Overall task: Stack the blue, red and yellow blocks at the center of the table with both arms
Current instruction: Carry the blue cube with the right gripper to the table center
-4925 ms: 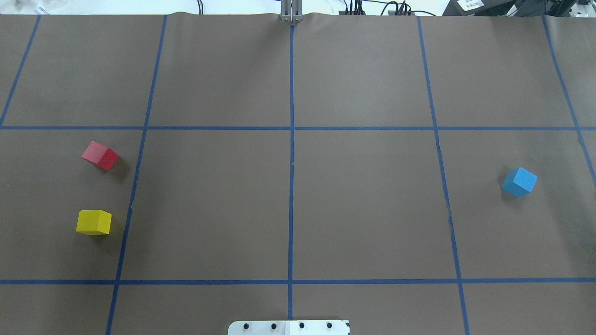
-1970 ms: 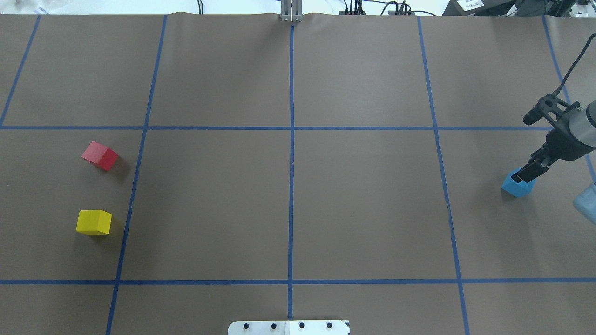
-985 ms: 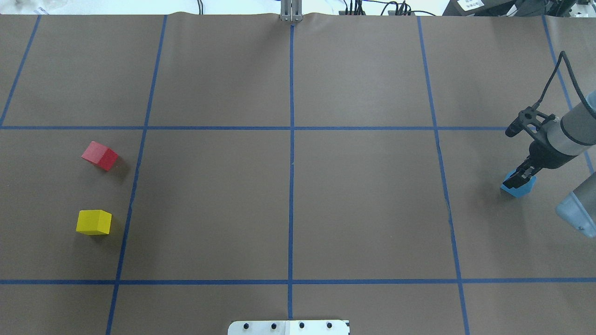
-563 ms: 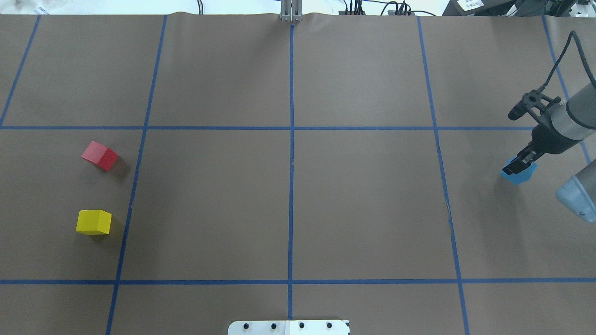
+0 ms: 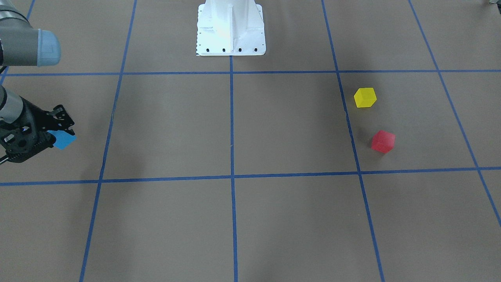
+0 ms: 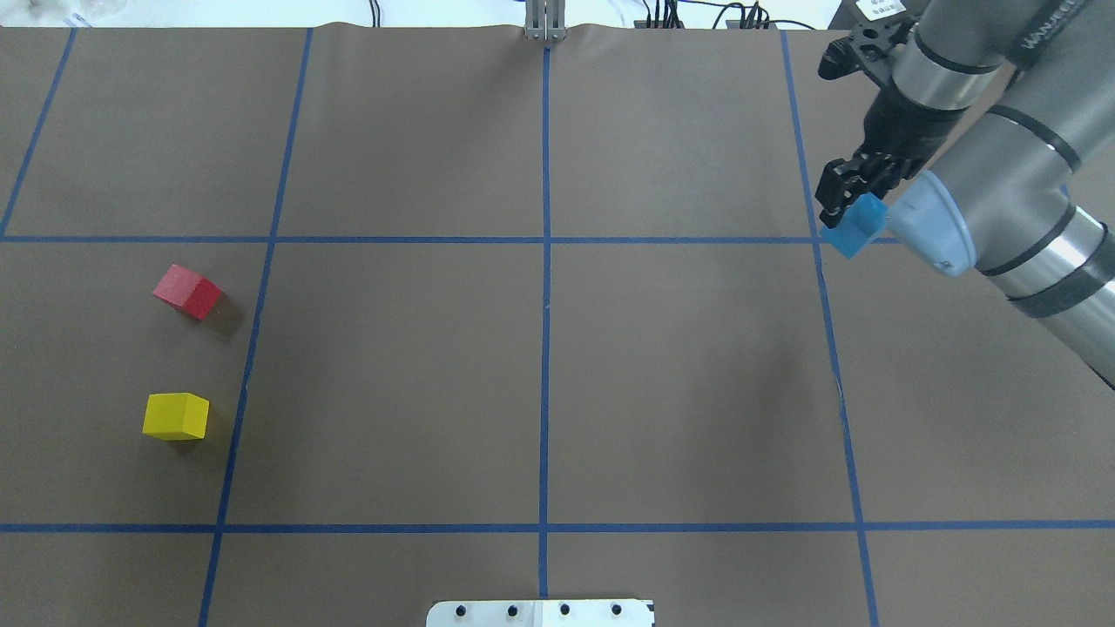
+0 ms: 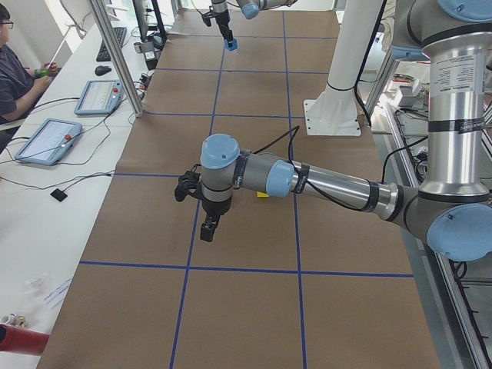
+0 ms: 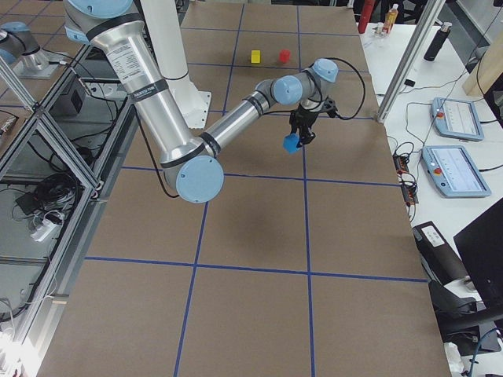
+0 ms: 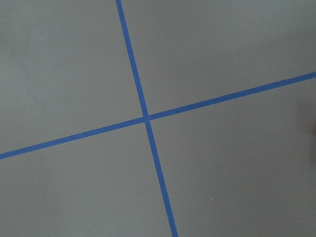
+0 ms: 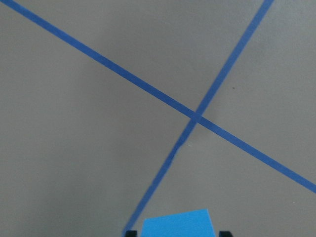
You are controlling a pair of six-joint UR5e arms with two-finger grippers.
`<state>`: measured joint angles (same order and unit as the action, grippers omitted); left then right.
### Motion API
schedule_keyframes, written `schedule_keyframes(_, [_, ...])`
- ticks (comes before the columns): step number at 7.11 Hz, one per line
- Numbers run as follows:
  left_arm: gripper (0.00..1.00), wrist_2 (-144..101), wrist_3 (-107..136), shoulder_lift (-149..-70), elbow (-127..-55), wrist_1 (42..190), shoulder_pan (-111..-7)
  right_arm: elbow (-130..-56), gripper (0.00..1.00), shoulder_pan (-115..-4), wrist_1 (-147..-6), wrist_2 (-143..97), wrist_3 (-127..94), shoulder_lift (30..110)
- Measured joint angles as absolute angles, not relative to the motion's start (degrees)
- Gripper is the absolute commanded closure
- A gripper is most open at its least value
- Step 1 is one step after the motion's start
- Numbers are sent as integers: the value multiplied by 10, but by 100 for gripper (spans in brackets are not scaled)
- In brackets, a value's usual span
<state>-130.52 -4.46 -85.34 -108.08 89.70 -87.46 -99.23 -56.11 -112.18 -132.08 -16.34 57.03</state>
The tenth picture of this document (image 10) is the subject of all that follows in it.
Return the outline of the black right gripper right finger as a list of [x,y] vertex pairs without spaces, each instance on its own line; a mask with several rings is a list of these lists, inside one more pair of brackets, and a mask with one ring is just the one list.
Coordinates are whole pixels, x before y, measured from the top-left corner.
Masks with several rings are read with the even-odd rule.
[[219,237],[233,237],[230,231],[219,231]]

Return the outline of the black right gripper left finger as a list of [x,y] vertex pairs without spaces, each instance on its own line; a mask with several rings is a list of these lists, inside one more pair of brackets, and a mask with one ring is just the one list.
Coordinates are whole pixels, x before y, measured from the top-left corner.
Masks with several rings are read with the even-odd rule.
[[125,237],[137,237],[137,230],[128,230],[125,232]]

